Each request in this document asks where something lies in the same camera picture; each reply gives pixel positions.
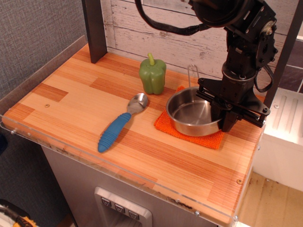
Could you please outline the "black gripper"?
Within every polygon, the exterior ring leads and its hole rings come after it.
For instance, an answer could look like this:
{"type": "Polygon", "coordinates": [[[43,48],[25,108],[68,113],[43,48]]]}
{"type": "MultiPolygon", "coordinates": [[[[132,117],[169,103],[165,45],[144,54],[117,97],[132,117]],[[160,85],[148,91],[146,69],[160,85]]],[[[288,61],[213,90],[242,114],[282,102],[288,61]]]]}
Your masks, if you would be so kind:
{"type": "Polygon", "coordinates": [[[237,121],[245,120],[263,127],[270,109],[253,91],[254,79],[234,79],[223,74],[222,80],[198,79],[196,95],[210,103],[211,120],[221,120],[222,132],[229,132],[237,121]]]}

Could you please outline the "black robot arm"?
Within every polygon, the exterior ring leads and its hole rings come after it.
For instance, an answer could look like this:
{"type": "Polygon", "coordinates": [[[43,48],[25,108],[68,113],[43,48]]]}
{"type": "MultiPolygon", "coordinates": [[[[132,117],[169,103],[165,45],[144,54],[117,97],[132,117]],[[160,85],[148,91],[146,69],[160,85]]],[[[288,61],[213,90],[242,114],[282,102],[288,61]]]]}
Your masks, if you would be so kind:
{"type": "Polygon", "coordinates": [[[275,60],[275,12],[263,0],[191,0],[198,19],[209,28],[226,30],[227,58],[221,80],[200,78],[197,95],[211,105],[211,119],[228,132],[239,120],[262,127],[269,108],[255,95],[270,85],[258,86],[257,76],[275,60]]]}

